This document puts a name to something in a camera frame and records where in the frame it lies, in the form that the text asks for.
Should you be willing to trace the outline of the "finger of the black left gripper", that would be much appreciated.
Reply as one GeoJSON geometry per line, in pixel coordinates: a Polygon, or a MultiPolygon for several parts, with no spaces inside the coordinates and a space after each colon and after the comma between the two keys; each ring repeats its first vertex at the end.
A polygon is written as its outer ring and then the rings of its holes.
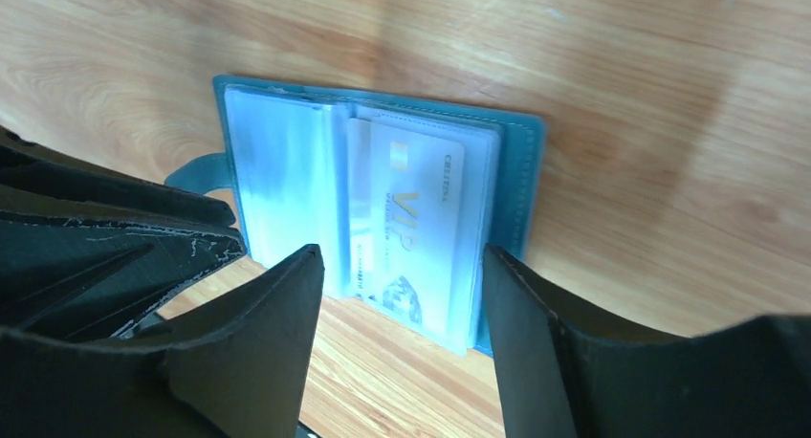
{"type": "Polygon", "coordinates": [[[145,213],[1,214],[1,323],[69,342],[126,338],[246,252],[229,226],[145,213]]]}
{"type": "Polygon", "coordinates": [[[194,223],[230,227],[235,215],[218,199],[90,164],[1,128],[1,184],[56,199],[95,203],[194,223]]]}

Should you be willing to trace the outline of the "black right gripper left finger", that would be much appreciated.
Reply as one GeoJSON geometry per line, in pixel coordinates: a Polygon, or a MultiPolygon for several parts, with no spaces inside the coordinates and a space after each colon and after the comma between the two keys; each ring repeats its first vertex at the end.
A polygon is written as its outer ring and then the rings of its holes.
{"type": "Polygon", "coordinates": [[[292,437],[322,298],[315,244],[132,339],[1,332],[5,437],[292,437]]]}

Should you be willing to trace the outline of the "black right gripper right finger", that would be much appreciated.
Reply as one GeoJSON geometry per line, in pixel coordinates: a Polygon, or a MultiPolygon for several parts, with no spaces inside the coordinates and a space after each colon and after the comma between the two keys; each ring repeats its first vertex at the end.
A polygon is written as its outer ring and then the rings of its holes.
{"type": "Polygon", "coordinates": [[[809,316],[684,338],[576,296],[499,247],[483,263],[508,436],[809,435],[809,316]]]}

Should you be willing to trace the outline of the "blue leather card holder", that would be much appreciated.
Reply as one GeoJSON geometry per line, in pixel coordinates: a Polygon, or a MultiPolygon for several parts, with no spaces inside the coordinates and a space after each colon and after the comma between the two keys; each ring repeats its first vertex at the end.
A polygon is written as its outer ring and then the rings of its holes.
{"type": "Polygon", "coordinates": [[[382,92],[221,75],[212,82],[225,148],[196,158],[166,183],[205,194],[230,188],[249,256],[271,267],[303,244],[321,247],[323,292],[358,298],[352,284],[349,153],[352,119],[463,145],[460,216],[452,260],[448,339],[464,354],[492,351],[483,306],[487,245],[525,253],[547,130],[534,115],[382,92]]]}

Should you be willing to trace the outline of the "white card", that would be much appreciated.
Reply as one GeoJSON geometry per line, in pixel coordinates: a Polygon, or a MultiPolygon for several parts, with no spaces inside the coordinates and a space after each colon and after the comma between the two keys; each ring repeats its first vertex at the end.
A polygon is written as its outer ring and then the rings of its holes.
{"type": "Polygon", "coordinates": [[[353,286],[390,316],[448,339],[463,145],[352,119],[347,151],[353,286]]]}

